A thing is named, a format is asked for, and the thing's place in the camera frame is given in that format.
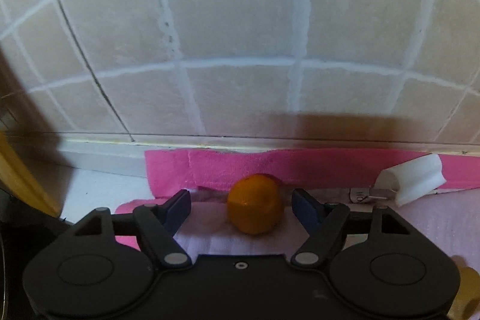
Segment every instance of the pink foam mat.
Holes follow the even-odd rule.
[[[165,200],[157,199],[156,203]],[[145,202],[152,200],[130,202],[119,207],[117,213],[129,213]],[[457,263],[480,271],[479,205],[480,190],[470,190],[426,196],[394,209]],[[224,203],[194,202],[175,239],[193,259],[198,254],[282,253],[289,258],[308,237],[291,208],[285,208],[281,223],[271,233],[259,236],[238,231],[229,223],[226,213]],[[117,241],[138,248],[133,236],[118,236]]]
[[[178,149],[146,151],[148,183],[152,194],[171,197],[182,188],[228,191],[252,174],[268,174],[284,184],[305,189],[370,187],[381,170],[427,155],[424,152],[324,148],[232,153]],[[440,155],[443,189],[480,187],[480,158]]]

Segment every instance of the yellow object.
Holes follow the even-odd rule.
[[[450,320],[468,320],[480,303],[480,275],[471,267],[460,267],[460,288],[448,311]]]
[[[31,207],[50,216],[60,215],[61,206],[39,185],[1,132],[0,181],[12,195]]]
[[[226,203],[230,221],[246,234],[269,232],[283,216],[277,183],[261,174],[239,180],[233,185]]]

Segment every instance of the baseboard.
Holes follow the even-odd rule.
[[[287,148],[387,148],[449,154],[480,155],[480,146],[463,144],[419,144],[375,141],[329,141],[255,139],[207,136],[136,136],[138,141],[90,139],[88,134],[9,136],[15,150],[26,158],[69,167],[129,176],[146,176],[144,153],[173,148],[211,148],[219,151],[261,152]]]

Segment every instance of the tile wall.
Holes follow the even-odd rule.
[[[480,144],[480,0],[0,0],[0,129]]]

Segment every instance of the silver rivet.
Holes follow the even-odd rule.
[[[247,262],[237,262],[235,263],[235,268],[239,270],[245,270],[248,267]]]
[[[318,262],[318,255],[313,252],[301,252],[295,255],[295,261],[303,265],[315,264]]]
[[[163,259],[168,264],[176,266],[185,263],[188,260],[188,256],[181,252],[172,252],[171,254],[165,255]]]

